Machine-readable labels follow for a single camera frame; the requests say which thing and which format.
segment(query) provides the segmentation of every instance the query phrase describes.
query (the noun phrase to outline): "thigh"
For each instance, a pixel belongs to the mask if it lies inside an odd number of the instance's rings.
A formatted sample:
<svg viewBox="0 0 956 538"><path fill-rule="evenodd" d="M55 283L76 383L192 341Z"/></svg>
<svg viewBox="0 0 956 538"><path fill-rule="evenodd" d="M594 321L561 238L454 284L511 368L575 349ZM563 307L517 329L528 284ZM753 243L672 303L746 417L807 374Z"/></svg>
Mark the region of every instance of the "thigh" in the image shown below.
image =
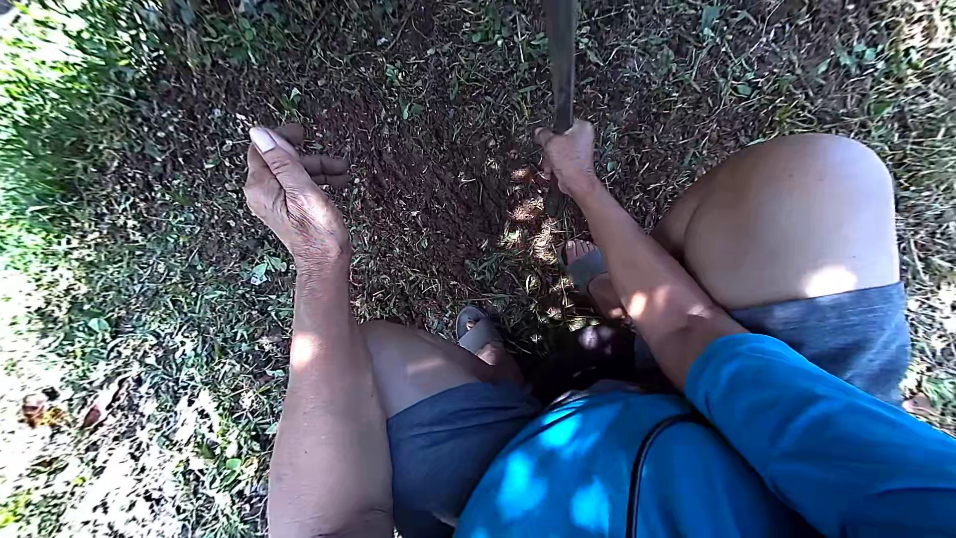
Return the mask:
<svg viewBox="0 0 956 538"><path fill-rule="evenodd" d="M361 330L388 414L396 528L451 536L471 490L541 405L448 340L386 322Z"/></svg>
<svg viewBox="0 0 956 538"><path fill-rule="evenodd" d="M654 237L724 308L884 286L900 279L893 185L866 146L780 137L701 177Z"/></svg>
<svg viewBox="0 0 956 538"><path fill-rule="evenodd" d="M381 321L362 324L361 331L389 417L439 392L492 378L489 364L434 334Z"/></svg>
<svg viewBox="0 0 956 538"><path fill-rule="evenodd" d="M654 237L748 330L891 403L909 362L889 172L831 135L751 146L705 174Z"/></svg>

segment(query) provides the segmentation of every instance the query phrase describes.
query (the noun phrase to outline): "hand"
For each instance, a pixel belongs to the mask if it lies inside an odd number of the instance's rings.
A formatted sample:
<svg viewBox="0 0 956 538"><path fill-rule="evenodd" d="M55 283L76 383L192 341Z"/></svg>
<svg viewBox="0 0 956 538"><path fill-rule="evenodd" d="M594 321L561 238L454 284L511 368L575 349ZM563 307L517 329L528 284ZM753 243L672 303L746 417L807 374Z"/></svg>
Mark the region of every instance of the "hand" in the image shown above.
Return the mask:
<svg viewBox="0 0 956 538"><path fill-rule="evenodd" d="M279 237L293 255L299 273L343 270L348 273L352 243L342 214L318 187L348 182L348 165L341 159L304 155L299 124L275 131L250 130L249 178L246 204Z"/></svg>
<svg viewBox="0 0 956 538"><path fill-rule="evenodd" d="M554 174L561 192L576 196L600 185L595 174L595 129L584 120L564 134L554 134L548 127L534 131L534 141L544 148L541 167L545 178Z"/></svg>

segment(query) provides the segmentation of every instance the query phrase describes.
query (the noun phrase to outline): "dark soil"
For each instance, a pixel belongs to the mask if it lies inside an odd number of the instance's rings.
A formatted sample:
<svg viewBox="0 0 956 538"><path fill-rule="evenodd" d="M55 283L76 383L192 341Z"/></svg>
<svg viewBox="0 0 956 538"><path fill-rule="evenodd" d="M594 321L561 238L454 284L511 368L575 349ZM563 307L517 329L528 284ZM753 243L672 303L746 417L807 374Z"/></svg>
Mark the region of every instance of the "dark soil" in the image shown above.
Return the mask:
<svg viewBox="0 0 956 538"><path fill-rule="evenodd" d="M531 135L551 119L551 93L538 4L264 6L248 19L254 39L212 8L171 25L146 120L164 165L133 165L149 172L123 187L141 192L144 211L195 208L206 263L281 252L242 207L245 132L301 121L307 150L353 164L353 183L334 198L353 228L362 319L447 332L458 304L479 302L502 315L518 348L540 354L535 343L556 325L588 315L567 303L573 290L558 285L554 257L586 223L573 204L556 222L540 211ZM865 78L847 86L849 71L823 77L817 67L842 46L824 36L869 28L866 9L706 9L581 5L576 114L597 126L599 172L645 229L732 151L865 112ZM811 109L812 94L822 95ZM506 245L506 233L517 239Z"/></svg>

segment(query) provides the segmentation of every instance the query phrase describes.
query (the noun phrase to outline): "blue sleeve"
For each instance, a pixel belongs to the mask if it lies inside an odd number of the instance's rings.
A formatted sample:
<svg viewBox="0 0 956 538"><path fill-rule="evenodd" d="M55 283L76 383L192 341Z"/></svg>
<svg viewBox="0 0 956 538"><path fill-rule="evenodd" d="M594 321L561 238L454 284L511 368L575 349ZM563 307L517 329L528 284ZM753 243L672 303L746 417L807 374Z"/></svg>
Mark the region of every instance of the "blue sleeve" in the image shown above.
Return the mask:
<svg viewBox="0 0 956 538"><path fill-rule="evenodd" d="M767 487L828 536L956 535L956 439L775 338L714 341L686 395Z"/></svg>

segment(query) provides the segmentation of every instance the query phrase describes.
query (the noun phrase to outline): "gray sandal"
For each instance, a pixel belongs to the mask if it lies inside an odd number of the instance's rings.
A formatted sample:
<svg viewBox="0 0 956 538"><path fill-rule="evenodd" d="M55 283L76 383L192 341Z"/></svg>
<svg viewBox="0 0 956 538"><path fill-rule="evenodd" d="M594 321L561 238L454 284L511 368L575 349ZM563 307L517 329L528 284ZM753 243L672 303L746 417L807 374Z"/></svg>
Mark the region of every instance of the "gray sandal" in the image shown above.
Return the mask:
<svg viewBox="0 0 956 538"><path fill-rule="evenodd" d="M468 328L468 322L474 322L474 325ZM487 343L501 341L501 333L495 328L494 320L488 312L470 304L458 312L458 319L455 320L455 336L458 338L459 346L475 354Z"/></svg>
<svg viewBox="0 0 956 538"><path fill-rule="evenodd" d="M604 265L604 256L601 254L600 249L595 247L595 250L575 259L571 265L568 265L567 253L567 248L561 250L561 261L564 263L565 273L574 281L575 287L579 292L588 296L588 299L592 299L591 293L588 291L588 285L591 284L591 280L596 276L607 273L607 266Z"/></svg>

